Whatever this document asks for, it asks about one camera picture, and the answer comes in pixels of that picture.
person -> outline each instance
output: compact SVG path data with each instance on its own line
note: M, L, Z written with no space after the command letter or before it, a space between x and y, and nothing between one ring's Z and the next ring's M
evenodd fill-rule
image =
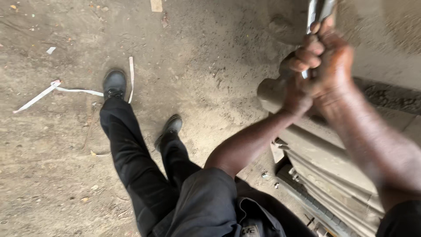
M125 76L111 70L104 80L101 125L110 139L115 169L129 193L144 237L314 236L272 196L236 178L282 129L313 105L342 139L351 159L377 187L386 215L377 236L421 236L421 149L389 127L351 78L352 47L333 19L312 25L290 67L282 109L220 144L204 168L188 158L178 137L182 119L172 116L155 142L168 179L153 162L131 106ZM304 80L301 73L313 69Z

metal tool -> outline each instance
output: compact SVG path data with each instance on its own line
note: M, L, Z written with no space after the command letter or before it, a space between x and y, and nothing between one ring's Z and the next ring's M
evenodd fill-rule
M316 20L316 7L318 0L309 1L309 14L307 15L307 34L310 34L310 26ZM335 6L336 0L325 0L323 3L322 12L320 13L319 21L322 22L326 17L332 14L332 10ZM301 75L304 79L309 77L308 70L303 71Z

hand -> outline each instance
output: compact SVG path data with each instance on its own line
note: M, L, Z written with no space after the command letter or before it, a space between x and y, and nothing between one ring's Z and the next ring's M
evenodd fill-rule
M302 117L313 105L313 99L310 95L298 88L294 78L289 79L285 89L286 94L281 110L287 111L295 116Z
M290 68L298 73L309 71L309 78L297 76L297 84L315 100L319 98L335 100L353 87L351 67L353 48L335 31L332 16L321 24L315 22L311 34L304 38L290 61Z

dirt ground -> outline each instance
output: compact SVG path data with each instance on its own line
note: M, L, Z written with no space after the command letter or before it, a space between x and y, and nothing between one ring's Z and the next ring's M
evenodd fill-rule
M408 2L396 12L392 0L342 1L346 17L338 25L357 47L354 73L360 78L421 90L421 3ZM148 0L2 1L0 236L139 235L107 156L101 97L53 91L12 114L50 82L101 91L106 71L121 67L128 73L133 56L131 104L153 159L163 170L153 142L178 113L184 121L180 137L191 160L203 166L220 142L267 115L257 86L278 77L281 59L295 49L282 43L271 21L304 31L306 3L163 0L164 12L153 13ZM287 41L296 43L297 35ZM263 179L265 171L270 176ZM240 177L306 221L299 204L274 188L269 151Z

black boot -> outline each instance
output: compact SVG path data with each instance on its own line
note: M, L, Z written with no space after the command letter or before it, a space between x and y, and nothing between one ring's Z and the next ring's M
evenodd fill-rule
M164 125L162 134L155 141L155 149L157 151L160 151L160 144L161 144L162 137L167 133L180 132L182 125L183 125L183 120L181 119L179 115L176 114L176 115L171 116L171 118Z
M117 98L124 100L126 94L126 76L121 69L111 69L104 78L104 100Z

